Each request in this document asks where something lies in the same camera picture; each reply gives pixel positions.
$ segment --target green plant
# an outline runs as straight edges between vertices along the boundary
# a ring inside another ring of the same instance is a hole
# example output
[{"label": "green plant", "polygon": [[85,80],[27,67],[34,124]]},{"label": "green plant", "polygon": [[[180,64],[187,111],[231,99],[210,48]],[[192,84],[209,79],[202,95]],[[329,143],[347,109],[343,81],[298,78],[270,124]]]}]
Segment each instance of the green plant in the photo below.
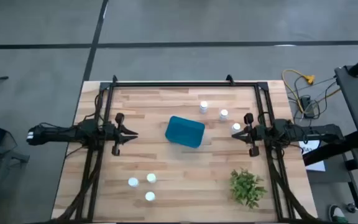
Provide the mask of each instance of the green plant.
[{"label": "green plant", "polygon": [[259,207],[259,201],[267,192],[264,187],[257,186],[263,179],[259,176],[251,174],[248,170],[241,168],[241,172],[236,170],[231,172],[230,185],[233,199],[246,205],[249,208]]}]

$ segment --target small white cup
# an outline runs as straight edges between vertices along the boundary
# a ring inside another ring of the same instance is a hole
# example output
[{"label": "small white cup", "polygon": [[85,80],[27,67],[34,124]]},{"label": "small white cup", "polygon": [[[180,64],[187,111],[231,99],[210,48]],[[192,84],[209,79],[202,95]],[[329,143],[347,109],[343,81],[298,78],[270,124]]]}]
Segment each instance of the small white cup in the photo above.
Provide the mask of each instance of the small white cup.
[{"label": "small white cup", "polygon": [[236,134],[240,132],[241,125],[239,123],[234,123],[233,126],[231,126],[231,133]]},{"label": "small white cup", "polygon": [[147,174],[147,181],[150,183],[155,183],[157,181],[155,174]]},{"label": "small white cup", "polygon": [[206,101],[202,101],[200,103],[200,113],[205,114],[208,110],[208,103]]},{"label": "small white cup", "polygon": [[229,112],[227,112],[227,110],[221,110],[221,112],[219,114],[219,119],[221,121],[225,121],[225,120],[227,120],[228,115],[229,115]]},{"label": "small white cup", "polygon": [[146,200],[152,202],[155,200],[155,194],[153,192],[147,192],[145,195]]},{"label": "small white cup", "polygon": [[139,181],[135,177],[131,177],[128,180],[128,184],[131,187],[137,187],[137,186],[139,186]]}]

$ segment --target concrete floor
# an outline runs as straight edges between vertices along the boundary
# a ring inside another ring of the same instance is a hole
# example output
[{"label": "concrete floor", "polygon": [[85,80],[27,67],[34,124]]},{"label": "concrete floor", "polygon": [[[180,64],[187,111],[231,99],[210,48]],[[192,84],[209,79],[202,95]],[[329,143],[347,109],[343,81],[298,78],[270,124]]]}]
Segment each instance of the concrete floor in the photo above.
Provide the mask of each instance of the concrete floor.
[{"label": "concrete floor", "polygon": [[[102,0],[0,0],[0,44],[91,43]],[[352,0],[110,0],[100,42],[358,40],[358,1]],[[83,81],[89,49],[0,50],[0,127],[30,154],[22,169],[11,168],[0,192],[0,223],[48,220],[66,144],[31,147],[30,127],[40,122],[69,126]],[[358,45],[309,47],[211,47],[99,49],[90,80],[281,79],[294,68],[334,75],[358,61]],[[296,76],[288,76],[290,83]],[[329,83],[302,91],[316,97]],[[313,124],[334,123],[355,131],[343,96]],[[347,184],[313,184],[319,217],[330,203],[351,202]],[[346,214],[358,223],[358,212]]]}]

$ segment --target yellow cable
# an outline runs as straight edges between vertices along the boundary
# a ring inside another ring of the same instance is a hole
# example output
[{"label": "yellow cable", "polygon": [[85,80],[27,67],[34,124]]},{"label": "yellow cable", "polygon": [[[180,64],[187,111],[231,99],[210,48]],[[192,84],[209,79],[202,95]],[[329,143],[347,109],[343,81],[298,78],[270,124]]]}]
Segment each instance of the yellow cable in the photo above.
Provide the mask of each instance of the yellow cable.
[{"label": "yellow cable", "polygon": [[300,99],[299,99],[298,96],[295,94],[295,91],[293,91],[293,89],[289,86],[289,84],[287,83],[287,81],[285,81],[284,75],[285,75],[286,72],[293,72],[293,73],[295,73],[295,74],[297,74],[297,75],[303,77],[303,78],[308,82],[309,85],[312,85],[312,84],[313,84],[315,76],[314,76],[314,75],[304,75],[304,74],[302,74],[302,73],[300,73],[299,71],[294,70],[294,69],[286,69],[286,70],[284,70],[284,71],[282,72],[282,74],[281,74],[282,79],[283,79],[283,81],[284,81],[284,84],[288,87],[288,89],[290,89],[290,91],[292,92],[293,96],[295,97],[296,102],[298,103],[299,110],[300,110],[302,113],[305,113],[305,112],[303,111],[302,106],[301,106]]}]

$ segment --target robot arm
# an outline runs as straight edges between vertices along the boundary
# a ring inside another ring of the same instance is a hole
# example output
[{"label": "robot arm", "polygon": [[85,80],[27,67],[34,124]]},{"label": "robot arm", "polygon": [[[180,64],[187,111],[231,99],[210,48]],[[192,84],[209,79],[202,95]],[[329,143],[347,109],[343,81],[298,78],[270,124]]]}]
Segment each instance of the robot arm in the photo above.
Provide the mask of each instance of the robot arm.
[{"label": "robot arm", "polygon": [[335,124],[302,127],[293,124],[290,120],[275,119],[272,127],[268,128],[260,124],[253,128],[253,121],[253,115],[247,113],[244,116],[244,122],[247,126],[244,130],[232,135],[235,139],[252,144],[250,156],[259,155],[259,149],[255,146],[256,141],[268,140],[272,146],[282,146],[295,141],[321,140],[334,142],[344,140],[341,129]]},{"label": "robot arm", "polygon": [[137,133],[128,130],[122,123],[124,115],[118,113],[116,116],[116,127],[110,121],[99,126],[95,119],[85,119],[69,128],[58,126],[45,126],[45,123],[36,125],[29,129],[27,142],[31,146],[38,146],[46,142],[80,142],[83,146],[88,146],[92,141],[115,141],[112,154],[119,156],[119,144],[124,144],[137,138]]}]

